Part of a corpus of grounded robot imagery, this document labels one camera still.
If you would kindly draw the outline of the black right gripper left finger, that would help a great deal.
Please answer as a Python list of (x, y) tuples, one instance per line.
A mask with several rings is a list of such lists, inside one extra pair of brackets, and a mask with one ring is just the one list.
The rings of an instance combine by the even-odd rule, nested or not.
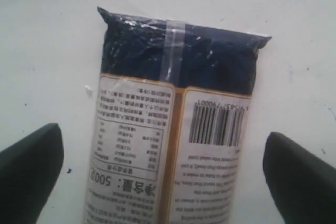
[(57, 123), (46, 124), (1, 151), (1, 223), (36, 223), (63, 162)]

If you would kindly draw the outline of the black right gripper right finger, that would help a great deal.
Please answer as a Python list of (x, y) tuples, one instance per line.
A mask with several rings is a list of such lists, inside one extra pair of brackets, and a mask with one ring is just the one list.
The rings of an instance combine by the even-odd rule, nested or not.
[(262, 168), (285, 223), (335, 223), (335, 168), (292, 139), (271, 132)]

